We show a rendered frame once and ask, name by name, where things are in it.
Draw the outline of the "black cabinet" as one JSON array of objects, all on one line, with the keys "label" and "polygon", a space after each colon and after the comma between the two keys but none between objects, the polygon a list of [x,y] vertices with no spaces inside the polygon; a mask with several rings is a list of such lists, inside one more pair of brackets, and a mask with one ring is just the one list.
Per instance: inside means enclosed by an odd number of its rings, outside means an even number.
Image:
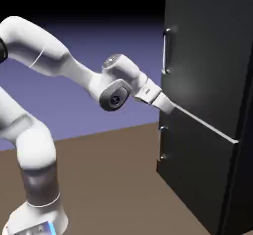
[{"label": "black cabinet", "polygon": [[210,235],[253,231],[253,0],[166,0],[157,172]]}]

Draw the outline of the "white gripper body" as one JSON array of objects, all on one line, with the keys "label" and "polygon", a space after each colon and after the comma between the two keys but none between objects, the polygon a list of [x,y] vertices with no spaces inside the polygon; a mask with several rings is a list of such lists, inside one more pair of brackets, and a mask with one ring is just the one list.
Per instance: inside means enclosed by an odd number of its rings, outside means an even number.
[{"label": "white gripper body", "polygon": [[163,92],[155,98],[152,105],[166,114],[170,114],[174,109],[173,102]]}]

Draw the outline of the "large black cabinet door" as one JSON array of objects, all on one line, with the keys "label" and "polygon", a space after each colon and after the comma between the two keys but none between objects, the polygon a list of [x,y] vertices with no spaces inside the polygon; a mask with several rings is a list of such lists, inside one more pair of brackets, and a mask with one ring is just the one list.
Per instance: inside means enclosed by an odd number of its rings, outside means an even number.
[{"label": "large black cabinet door", "polygon": [[253,0],[166,0],[172,30],[167,96],[238,139],[253,71]]}]

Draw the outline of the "small black cabinet door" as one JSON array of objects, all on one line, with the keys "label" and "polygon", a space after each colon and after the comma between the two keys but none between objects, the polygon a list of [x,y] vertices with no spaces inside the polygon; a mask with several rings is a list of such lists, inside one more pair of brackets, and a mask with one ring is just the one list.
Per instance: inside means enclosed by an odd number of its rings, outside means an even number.
[{"label": "small black cabinet door", "polygon": [[157,172],[211,235],[222,235],[237,143],[175,109],[161,112],[166,159]]}]

